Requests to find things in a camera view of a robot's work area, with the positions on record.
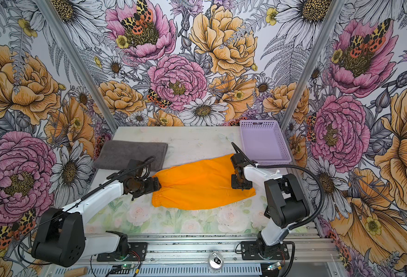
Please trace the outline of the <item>orange garment with drawstring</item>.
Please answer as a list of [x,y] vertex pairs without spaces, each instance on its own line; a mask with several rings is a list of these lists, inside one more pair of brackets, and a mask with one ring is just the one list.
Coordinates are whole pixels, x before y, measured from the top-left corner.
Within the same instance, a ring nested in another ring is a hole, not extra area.
[[232,188],[231,175],[235,174],[235,169],[231,158],[230,154],[156,173],[162,187],[153,192],[152,205],[189,211],[210,210],[255,196],[254,188]]

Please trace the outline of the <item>grey terry towel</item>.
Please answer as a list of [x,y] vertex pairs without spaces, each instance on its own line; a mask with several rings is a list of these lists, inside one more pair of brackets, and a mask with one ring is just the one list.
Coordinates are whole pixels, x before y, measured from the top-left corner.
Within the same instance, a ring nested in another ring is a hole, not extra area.
[[130,160],[144,161],[154,156],[151,171],[162,169],[167,154],[167,143],[125,142],[110,140],[104,143],[99,157],[94,161],[94,169],[123,170]]

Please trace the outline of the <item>lilac perforated plastic basket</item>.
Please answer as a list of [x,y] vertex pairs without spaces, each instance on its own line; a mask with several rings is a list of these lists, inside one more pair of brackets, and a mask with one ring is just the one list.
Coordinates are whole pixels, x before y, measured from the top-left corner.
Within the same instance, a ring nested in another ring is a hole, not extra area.
[[241,120],[242,150],[250,160],[260,165],[292,162],[287,143],[277,121]]

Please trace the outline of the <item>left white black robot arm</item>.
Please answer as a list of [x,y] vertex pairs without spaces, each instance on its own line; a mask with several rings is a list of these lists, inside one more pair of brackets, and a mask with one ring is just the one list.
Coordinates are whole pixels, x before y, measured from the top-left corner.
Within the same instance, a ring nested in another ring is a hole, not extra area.
[[150,176],[154,161],[154,156],[144,161],[132,159],[126,169],[109,175],[85,196],[62,208],[46,211],[37,226],[32,257],[63,267],[70,267],[83,257],[105,253],[116,259],[127,258],[130,246],[126,234],[116,231],[87,233],[87,223],[123,195],[136,199],[160,190],[158,178]]

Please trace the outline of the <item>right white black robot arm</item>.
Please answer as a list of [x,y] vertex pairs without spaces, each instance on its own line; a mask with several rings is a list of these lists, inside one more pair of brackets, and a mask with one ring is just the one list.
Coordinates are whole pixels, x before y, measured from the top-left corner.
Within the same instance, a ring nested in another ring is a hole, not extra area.
[[282,174],[280,169],[305,169],[295,165],[261,166],[240,152],[231,157],[231,162],[235,171],[231,175],[232,189],[250,190],[254,185],[265,189],[270,219],[258,234],[256,245],[261,251],[276,248],[310,214],[297,177],[291,173]]

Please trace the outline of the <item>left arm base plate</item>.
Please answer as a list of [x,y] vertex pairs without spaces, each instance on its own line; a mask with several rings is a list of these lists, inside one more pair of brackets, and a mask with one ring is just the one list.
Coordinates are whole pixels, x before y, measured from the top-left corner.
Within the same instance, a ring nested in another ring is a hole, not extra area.
[[147,247],[146,242],[129,242],[123,249],[98,254],[96,259],[98,262],[143,262],[147,254]]

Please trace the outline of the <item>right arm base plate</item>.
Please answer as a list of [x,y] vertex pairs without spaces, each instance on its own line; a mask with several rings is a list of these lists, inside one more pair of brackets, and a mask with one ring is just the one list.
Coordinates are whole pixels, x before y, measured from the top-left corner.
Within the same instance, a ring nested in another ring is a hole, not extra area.
[[242,241],[240,243],[242,260],[288,260],[289,250],[286,244],[267,246],[259,241]]

